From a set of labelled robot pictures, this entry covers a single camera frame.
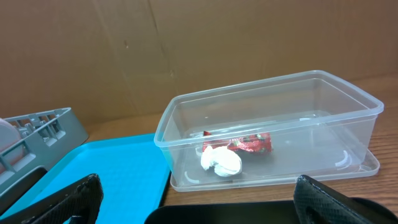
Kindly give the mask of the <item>large white plate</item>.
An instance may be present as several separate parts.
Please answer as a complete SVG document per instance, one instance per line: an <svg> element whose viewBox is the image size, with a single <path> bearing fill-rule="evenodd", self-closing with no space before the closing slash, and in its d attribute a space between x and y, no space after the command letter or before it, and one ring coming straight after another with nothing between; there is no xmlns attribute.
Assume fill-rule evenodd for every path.
<svg viewBox="0 0 398 224"><path fill-rule="evenodd" d="M1 119L1 152L5 151L10 146L21 140L19 131L10 123ZM24 157L24 150L22 146L10 151L6 154L6 160L13 166Z"/></svg>

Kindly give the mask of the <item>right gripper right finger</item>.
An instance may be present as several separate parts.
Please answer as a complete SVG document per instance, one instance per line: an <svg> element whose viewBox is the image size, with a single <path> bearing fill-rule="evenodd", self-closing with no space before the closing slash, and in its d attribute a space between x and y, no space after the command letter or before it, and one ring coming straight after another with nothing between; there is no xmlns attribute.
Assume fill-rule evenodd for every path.
<svg viewBox="0 0 398 224"><path fill-rule="evenodd" d="M300 223L397 224L386 207L347 197L307 175L297 178L294 205Z"/></svg>

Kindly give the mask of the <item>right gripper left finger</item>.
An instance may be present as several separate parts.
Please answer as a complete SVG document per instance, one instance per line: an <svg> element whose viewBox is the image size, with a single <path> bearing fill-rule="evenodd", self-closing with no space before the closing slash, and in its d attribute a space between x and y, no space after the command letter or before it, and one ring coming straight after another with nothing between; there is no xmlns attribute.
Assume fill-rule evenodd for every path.
<svg viewBox="0 0 398 224"><path fill-rule="evenodd" d="M2 219L1 224L94 224L103 196L99 176L90 174Z"/></svg>

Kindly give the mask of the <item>white tissue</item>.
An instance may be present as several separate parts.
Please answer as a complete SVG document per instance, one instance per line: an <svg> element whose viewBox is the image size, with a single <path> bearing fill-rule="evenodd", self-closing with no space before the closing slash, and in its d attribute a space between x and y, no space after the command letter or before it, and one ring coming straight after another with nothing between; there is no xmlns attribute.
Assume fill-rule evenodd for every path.
<svg viewBox="0 0 398 224"><path fill-rule="evenodd" d="M243 169L241 158L226 146L207 146L201 154L200 164L204 170L214 168L215 174L220 177L238 175Z"/></svg>

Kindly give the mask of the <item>red snack wrapper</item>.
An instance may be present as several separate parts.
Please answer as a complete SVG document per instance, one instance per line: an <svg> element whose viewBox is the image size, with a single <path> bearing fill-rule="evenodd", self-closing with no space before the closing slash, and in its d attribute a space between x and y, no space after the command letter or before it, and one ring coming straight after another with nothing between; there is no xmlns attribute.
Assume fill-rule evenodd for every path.
<svg viewBox="0 0 398 224"><path fill-rule="evenodd" d="M273 151L271 135L269 133L252 134L233 139L205 141L202 151L204 152L208 146L211 146L213 149L226 146L230 151L245 151L251 154L268 154Z"/></svg>

